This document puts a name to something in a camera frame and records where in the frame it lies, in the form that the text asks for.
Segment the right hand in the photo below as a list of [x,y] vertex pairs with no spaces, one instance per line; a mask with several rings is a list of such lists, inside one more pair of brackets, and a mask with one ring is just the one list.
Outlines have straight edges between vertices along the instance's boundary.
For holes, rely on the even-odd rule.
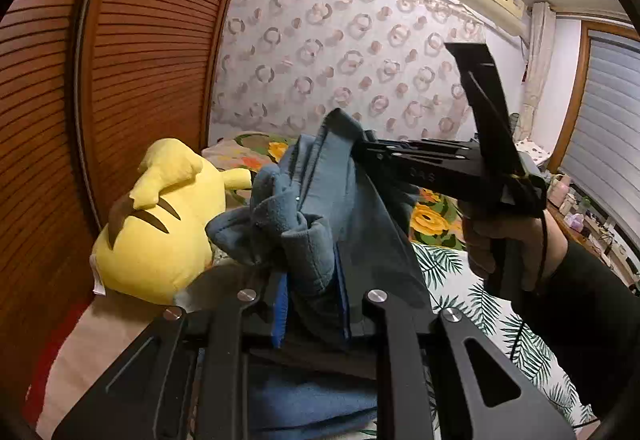
[[541,218],[483,220],[463,208],[462,229],[471,271],[487,280],[512,268],[527,292],[541,286],[559,268],[568,241],[548,211]]

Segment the black sleeved right forearm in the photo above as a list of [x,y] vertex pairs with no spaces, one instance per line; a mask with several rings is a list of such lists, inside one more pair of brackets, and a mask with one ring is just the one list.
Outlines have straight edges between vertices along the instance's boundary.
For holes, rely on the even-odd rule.
[[639,394],[639,298],[578,244],[513,310],[551,349],[580,401],[605,417]]

